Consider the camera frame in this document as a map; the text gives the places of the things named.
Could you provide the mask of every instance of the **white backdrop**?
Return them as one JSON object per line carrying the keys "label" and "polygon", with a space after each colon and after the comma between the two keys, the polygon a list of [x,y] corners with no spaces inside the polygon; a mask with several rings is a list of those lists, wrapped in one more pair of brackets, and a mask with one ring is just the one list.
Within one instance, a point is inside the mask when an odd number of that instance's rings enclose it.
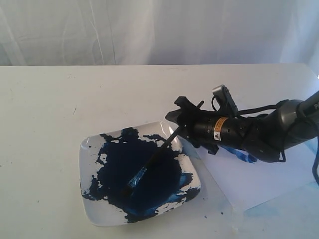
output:
{"label": "white backdrop", "polygon": [[0,65],[304,62],[319,0],[0,0]]}

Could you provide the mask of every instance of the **dark blue paint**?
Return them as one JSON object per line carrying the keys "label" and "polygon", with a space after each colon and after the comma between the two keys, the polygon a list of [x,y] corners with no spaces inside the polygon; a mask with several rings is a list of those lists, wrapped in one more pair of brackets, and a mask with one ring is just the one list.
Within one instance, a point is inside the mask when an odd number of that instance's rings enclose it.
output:
{"label": "dark blue paint", "polygon": [[[97,178],[92,176],[91,186],[82,196],[90,200],[105,200],[121,208],[127,213],[128,223],[134,223],[155,216],[156,209],[169,202],[181,202],[193,199],[198,193],[198,188],[189,189],[184,195],[177,195],[183,186],[192,181],[191,173],[182,173],[179,162],[175,160],[179,151],[166,148],[161,159],[149,168],[142,177],[131,197],[124,197],[122,189],[137,172],[145,165],[158,149],[157,141],[165,141],[158,134],[144,135],[156,142],[146,142],[139,139],[137,129],[127,128],[122,130],[118,138],[101,134],[105,139],[99,151],[96,163],[103,167],[97,172]],[[106,154],[106,163],[100,159]]]}

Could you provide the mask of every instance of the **white paper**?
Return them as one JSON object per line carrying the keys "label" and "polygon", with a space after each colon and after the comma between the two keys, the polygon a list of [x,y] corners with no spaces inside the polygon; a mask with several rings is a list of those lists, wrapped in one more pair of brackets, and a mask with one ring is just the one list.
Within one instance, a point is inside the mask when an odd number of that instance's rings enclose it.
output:
{"label": "white paper", "polygon": [[219,148],[216,155],[203,147],[196,150],[234,208],[247,210],[283,193],[314,181],[315,155],[305,144],[286,150],[287,162],[248,163]]}

